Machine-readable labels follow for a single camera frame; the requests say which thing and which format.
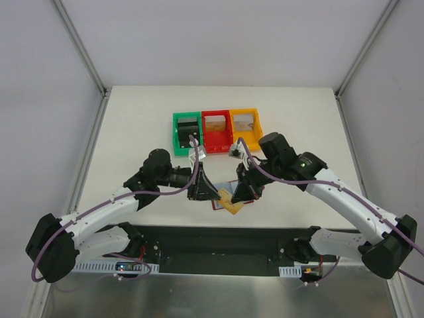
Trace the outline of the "gold VIP credit card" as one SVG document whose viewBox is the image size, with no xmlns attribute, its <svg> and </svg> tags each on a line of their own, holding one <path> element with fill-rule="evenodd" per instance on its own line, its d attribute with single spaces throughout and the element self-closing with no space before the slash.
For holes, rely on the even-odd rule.
<svg viewBox="0 0 424 318">
<path fill-rule="evenodd" d="M 218 193 L 220 195 L 218 203 L 220 203 L 223 206 L 223 209 L 226 209 L 232 215 L 236 215 L 245 206 L 243 202 L 233 203 L 231 201 L 232 197 L 230 197 L 229 193 L 224 189 L 219 190 Z"/>
</svg>

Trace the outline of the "red leather card holder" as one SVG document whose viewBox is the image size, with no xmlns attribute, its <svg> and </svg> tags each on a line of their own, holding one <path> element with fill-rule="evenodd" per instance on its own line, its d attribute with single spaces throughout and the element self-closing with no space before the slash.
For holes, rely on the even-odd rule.
<svg viewBox="0 0 424 318">
<path fill-rule="evenodd" d="M 241 201 L 238 203 L 232 203 L 231 197 L 236 190 L 238 182 L 236 180 L 232 180 L 229 182 L 222 182 L 214 184 L 215 188 L 218 190 L 221 198 L 219 200 L 212 201 L 213 210 L 225 209 L 232 215 L 236 215 L 245 205 L 251 204 L 254 201 Z"/>
</svg>

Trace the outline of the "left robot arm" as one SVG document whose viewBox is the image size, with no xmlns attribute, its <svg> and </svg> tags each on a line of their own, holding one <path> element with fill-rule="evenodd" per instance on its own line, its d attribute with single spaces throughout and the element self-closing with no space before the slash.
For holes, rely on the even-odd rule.
<svg viewBox="0 0 424 318">
<path fill-rule="evenodd" d="M 121 223 L 108 231 L 103 228 L 163 196 L 162 186 L 172 188 L 167 195 L 185 191 L 191 201 L 219 199 L 217 189 L 203 169 L 205 156 L 203 146 L 192 148 L 188 156 L 190 165 L 174 167 L 170 153 L 157 148 L 150 152 L 139 171 L 105 201 L 62 217 L 51 213 L 41 217 L 25 248 L 33 262 L 32 281 L 57 282 L 88 258 L 112 253 L 132 258 L 140 254 L 142 239 L 129 223 Z"/>
</svg>

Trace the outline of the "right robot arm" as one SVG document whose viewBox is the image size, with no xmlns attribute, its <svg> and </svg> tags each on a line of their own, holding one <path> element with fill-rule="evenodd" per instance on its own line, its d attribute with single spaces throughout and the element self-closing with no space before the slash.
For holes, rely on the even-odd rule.
<svg viewBox="0 0 424 318">
<path fill-rule="evenodd" d="M 242 161 L 237 167 L 233 203 L 258 200 L 266 185 L 279 182 L 326 203 L 356 229 L 348 233 L 311 226 L 285 247 L 291 260 L 307 264 L 320 255 L 359 260 L 373 274 L 388 280 L 399 272 L 413 250 L 423 253 L 415 241 L 414 218 L 398 217 L 378 207 L 348 187 L 316 155 L 297 154 L 280 133 L 262 137 L 259 146 L 263 160 L 254 159 L 242 138 L 230 147 L 229 156 Z"/>
</svg>

